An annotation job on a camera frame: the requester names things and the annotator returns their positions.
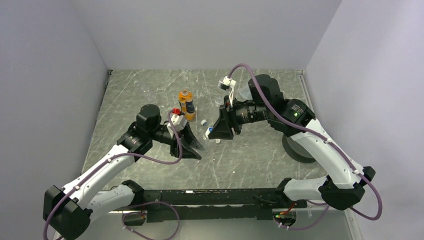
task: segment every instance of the orange bottle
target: orange bottle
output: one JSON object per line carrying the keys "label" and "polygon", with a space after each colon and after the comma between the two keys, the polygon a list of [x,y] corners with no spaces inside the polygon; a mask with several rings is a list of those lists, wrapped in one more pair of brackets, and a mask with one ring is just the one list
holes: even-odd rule
{"label": "orange bottle", "polygon": [[183,89],[178,95],[179,106],[181,111],[185,114],[188,121],[196,119],[196,109],[193,103],[193,94],[188,89]]}

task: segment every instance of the round base plate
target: round base plate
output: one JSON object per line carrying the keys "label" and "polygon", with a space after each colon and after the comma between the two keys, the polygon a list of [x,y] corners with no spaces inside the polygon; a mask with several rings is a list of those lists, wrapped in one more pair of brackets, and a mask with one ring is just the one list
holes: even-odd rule
{"label": "round base plate", "polygon": [[293,141],[290,137],[286,137],[286,135],[283,135],[281,141],[282,147],[284,148],[285,152],[293,160],[303,164],[311,164],[316,161],[315,158],[313,158],[303,146]]}

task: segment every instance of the black base bar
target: black base bar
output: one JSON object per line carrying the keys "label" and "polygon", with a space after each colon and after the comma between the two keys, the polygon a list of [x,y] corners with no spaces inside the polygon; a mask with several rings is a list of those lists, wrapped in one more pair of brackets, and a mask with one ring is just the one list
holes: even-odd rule
{"label": "black base bar", "polygon": [[[293,202],[276,194],[275,188],[144,190],[139,202],[165,202],[177,210],[181,220],[256,218],[272,220],[273,209],[288,209]],[[307,202],[294,202],[293,208],[306,208]],[[147,205],[147,222],[175,220],[175,213],[161,204]]]}

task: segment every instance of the white enclosure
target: white enclosure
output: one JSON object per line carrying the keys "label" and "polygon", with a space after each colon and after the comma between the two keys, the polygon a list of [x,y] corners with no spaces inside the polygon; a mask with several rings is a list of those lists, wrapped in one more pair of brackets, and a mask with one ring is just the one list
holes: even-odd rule
{"label": "white enclosure", "polygon": [[[108,69],[241,62],[305,70],[322,125],[376,170],[365,240],[422,239],[423,26],[422,0],[1,1],[0,240],[42,238],[43,194],[79,175]],[[357,207],[375,214],[369,188]]]}
{"label": "white enclosure", "polygon": [[71,0],[109,69],[304,69],[341,0]]}

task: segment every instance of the scratched tabletop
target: scratched tabletop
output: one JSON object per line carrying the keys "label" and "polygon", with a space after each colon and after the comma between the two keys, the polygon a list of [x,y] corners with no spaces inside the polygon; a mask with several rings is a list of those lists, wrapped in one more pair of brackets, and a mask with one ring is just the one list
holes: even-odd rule
{"label": "scratched tabletop", "polygon": [[[82,172],[116,144],[143,105],[157,105],[163,122],[167,112],[179,106],[178,93],[189,88],[197,109],[196,121],[190,126],[205,146],[205,150],[198,151],[202,160],[182,159],[178,164],[164,165],[141,158],[111,180],[104,190],[128,179],[144,189],[234,189],[275,188],[284,178],[325,176],[326,171],[318,163],[304,164],[291,159],[282,146],[283,134],[266,121],[244,124],[241,134],[235,135],[233,140],[221,140],[216,144],[204,139],[207,127],[200,122],[205,119],[207,126],[212,126],[218,118],[215,98],[224,97],[227,92],[217,85],[228,73],[229,69],[112,71]],[[277,79],[285,98],[308,103],[295,70],[260,69],[254,73]],[[237,81],[234,95],[239,99],[250,75],[238,69],[232,77]],[[159,142],[154,142],[146,155],[163,161],[175,160],[169,146]]]}

